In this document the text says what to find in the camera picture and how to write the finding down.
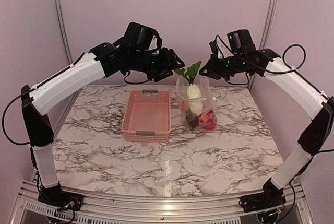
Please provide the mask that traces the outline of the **clear zip top bag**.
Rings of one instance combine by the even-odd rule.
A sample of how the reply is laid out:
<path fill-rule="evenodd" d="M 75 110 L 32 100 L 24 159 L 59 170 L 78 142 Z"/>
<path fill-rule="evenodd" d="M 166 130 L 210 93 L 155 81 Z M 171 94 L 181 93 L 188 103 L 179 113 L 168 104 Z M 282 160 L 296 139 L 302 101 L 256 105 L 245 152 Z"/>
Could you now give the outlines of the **clear zip top bag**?
<path fill-rule="evenodd" d="M 176 81 L 176 100 L 186 124 L 197 131 L 212 132 L 217 127 L 214 107 L 217 98 L 213 95 L 209 80 L 197 76 L 193 84 L 179 75 Z"/>

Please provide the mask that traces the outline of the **white cabbage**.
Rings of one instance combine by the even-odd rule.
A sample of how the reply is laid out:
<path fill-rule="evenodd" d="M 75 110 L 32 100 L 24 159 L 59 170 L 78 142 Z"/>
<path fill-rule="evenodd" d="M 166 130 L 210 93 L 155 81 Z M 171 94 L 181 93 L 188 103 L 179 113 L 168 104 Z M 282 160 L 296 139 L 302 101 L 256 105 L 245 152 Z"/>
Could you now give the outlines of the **white cabbage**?
<path fill-rule="evenodd" d="M 203 111 L 203 101 L 200 100 L 192 100 L 189 102 L 190 110 L 196 116 L 200 116 Z"/>
<path fill-rule="evenodd" d="M 181 77 L 183 77 L 187 82 L 188 85 L 186 86 L 186 95 L 188 99 L 197 99 L 201 97 L 200 88 L 195 84 L 196 76 L 199 72 L 200 66 L 202 61 L 198 61 L 192 64 L 190 67 L 176 69 L 174 72 L 178 75 L 177 82 L 176 82 L 176 92 L 183 96 L 182 89 L 181 89 Z"/>

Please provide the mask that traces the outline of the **dark purple pepper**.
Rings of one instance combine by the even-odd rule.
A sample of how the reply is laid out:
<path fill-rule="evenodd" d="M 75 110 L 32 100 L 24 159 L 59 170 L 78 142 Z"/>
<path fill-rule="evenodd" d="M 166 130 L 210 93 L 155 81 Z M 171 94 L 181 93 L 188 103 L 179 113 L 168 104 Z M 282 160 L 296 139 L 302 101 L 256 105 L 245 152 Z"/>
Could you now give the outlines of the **dark purple pepper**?
<path fill-rule="evenodd" d="M 197 128 L 199 125 L 199 120 L 198 117 L 195 115 L 186 115 L 185 116 L 186 123 L 191 127 L 191 128 Z"/>

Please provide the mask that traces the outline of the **orange pepper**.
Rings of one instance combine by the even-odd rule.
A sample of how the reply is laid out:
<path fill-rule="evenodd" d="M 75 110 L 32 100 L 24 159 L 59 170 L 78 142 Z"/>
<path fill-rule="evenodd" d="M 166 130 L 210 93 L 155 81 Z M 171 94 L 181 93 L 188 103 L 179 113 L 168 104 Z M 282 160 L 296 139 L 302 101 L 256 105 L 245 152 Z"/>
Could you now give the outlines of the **orange pepper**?
<path fill-rule="evenodd" d="M 186 114 L 189 110 L 190 110 L 189 105 L 185 101 L 183 101 L 182 104 L 181 104 L 181 111 L 184 114 Z"/>

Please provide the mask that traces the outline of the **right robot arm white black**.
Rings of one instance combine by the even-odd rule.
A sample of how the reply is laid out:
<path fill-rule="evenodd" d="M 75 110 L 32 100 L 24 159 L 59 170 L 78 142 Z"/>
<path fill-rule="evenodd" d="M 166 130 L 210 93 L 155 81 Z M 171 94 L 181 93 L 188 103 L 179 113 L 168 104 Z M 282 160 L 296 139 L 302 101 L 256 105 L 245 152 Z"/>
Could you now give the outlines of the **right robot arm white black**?
<path fill-rule="evenodd" d="M 257 73 L 273 82 L 293 98 L 311 119 L 309 126 L 300 135 L 297 146 L 264 186 L 267 189 L 259 194 L 258 202 L 263 207 L 270 207 L 279 198 L 277 189 L 283 189 L 320 152 L 333 125 L 333 98 L 310 85 L 296 69 L 286 66 L 282 58 L 271 49 L 225 58 L 219 58 L 218 53 L 213 53 L 199 71 L 200 75 L 215 80 L 228 79 L 238 73 Z"/>

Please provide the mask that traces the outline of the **red pepper front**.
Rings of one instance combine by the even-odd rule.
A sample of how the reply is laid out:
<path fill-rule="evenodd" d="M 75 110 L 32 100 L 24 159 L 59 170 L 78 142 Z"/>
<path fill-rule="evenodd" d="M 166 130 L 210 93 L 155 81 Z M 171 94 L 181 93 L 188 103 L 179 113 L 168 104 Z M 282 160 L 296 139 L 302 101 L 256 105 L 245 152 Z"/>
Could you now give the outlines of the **red pepper front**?
<path fill-rule="evenodd" d="M 204 126 L 204 129 L 207 131 L 214 131 L 217 127 L 217 124 L 215 122 L 207 124 Z"/>

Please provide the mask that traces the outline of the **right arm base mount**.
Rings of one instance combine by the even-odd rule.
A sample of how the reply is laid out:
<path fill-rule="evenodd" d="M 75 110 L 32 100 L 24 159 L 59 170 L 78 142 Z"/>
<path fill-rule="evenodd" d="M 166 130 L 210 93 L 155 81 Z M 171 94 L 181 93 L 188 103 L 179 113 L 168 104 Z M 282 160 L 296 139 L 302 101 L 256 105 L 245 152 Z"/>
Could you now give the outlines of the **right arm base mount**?
<path fill-rule="evenodd" d="M 261 193 L 244 195 L 239 200 L 239 205 L 245 213 L 264 210 L 286 203 L 283 189 L 278 189 L 269 179 L 263 185 Z"/>

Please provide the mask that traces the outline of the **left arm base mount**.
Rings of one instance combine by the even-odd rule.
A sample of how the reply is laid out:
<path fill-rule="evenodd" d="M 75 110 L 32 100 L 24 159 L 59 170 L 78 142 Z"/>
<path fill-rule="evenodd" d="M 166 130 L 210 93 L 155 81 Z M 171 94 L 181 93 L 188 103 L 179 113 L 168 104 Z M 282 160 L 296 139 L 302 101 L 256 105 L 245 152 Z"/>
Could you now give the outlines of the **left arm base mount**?
<path fill-rule="evenodd" d="M 39 189 L 38 201 L 58 208 L 58 211 L 73 209 L 80 211 L 84 196 L 78 193 L 63 191 L 60 182 L 56 186 Z"/>

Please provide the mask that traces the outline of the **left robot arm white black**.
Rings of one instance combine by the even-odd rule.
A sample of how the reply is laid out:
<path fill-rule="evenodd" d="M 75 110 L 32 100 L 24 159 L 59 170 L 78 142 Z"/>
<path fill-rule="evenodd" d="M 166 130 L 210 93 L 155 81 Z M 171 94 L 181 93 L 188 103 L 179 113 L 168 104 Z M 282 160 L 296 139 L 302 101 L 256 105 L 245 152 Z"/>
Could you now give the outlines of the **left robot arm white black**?
<path fill-rule="evenodd" d="M 46 198 L 55 206 L 66 201 L 66 194 L 57 186 L 52 143 L 54 132 L 49 123 L 49 111 L 84 86 L 108 78 L 117 72 L 126 76 L 130 71 L 146 74 L 148 81 L 159 82 L 180 69 L 185 63 L 173 49 L 149 44 L 101 43 L 58 73 L 39 84 L 22 88 L 22 114 L 35 157 Z"/>

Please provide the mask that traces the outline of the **red pepper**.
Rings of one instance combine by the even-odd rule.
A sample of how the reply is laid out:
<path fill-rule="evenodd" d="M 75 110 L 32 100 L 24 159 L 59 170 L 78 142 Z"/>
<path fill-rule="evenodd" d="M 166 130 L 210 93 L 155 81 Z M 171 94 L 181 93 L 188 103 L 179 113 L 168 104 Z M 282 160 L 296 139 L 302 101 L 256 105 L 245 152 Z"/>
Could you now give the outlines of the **red pepper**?
<path fill-rule="evenodd" d="M 207 113 L 203 113 L 198 117 L 199 123 L 201 125 L 207 126 L 211 124 L 216 124 L 217 118 L 212 110 Z"/>
<path fill-rule="evenodd" d="M 207 124 L 204 126 L 204 129 L 207 131 L 214 131 L 217 127 L 217 124 L 215 122 Z"/>

